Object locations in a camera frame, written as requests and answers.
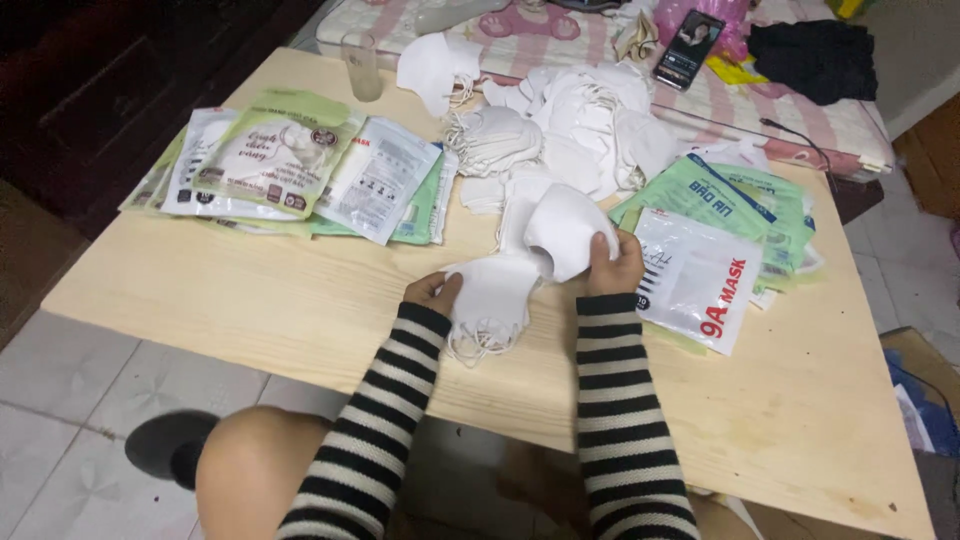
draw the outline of smartphone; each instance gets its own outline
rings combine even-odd
[[[686,92],[725,26],[727,23],[716,17],[690,10],[654,67],[654,77]]]

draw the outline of black and white striped sweater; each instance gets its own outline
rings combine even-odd
[[[635,294],[577,300],[578,446],[597,539],[696,539],[654,394]],[[383,538],[450,321],[400,304],[390,337],[334,422],[278,540]]]

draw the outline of glass cup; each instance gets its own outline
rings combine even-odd
[[[376,38],[367,32],[349,32],[340,40],[340,55],[347,63],[353,97],[364,103],[380,99],[383,84],[376,69]]]

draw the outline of hand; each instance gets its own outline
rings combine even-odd
[[[590,277],[587,280],[587,296],[602,296],[636,292],[640,279],[646,272],[640,241],[626,231],[616,230],[620,241],[620,258],[610,260],[610,246],[603,233],[590,240]]]
[[[417,282],[410,283],[403,293],[403,302],[429,307],[444,317],[450,318],[453,301],[460,294],[460,287],[464,286],[464,277],[454,274],[446,280],[444,276],[446,272],[434,272]],[[434,294],[440,287],[444,288],[440,294]]]

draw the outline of light wood tabletop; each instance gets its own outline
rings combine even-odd
[[[383,97],[360,104],[341,61],[278,49],[227,100],[261,88],[313,90],[382,114],[427,140],[441,123],[381,72]],[[816,198],[813,244],[826,278],[751,307],[733,355],[696,356],[646,340],[686,480],[836,523],[931,540],[874,322],[824,175],[773,163]],[[404,287],[485,256],[498,216],[474,216],[455,186],[444,246],[388,247],[352,237],[307,241],[216,231],[189,220],[121,215],[43,307],[123,333],[352,392],[386,337]],[[468,369],[446,353],[427,412],[572,451],[573,299],[581,281],[530,300],[516,347]]]

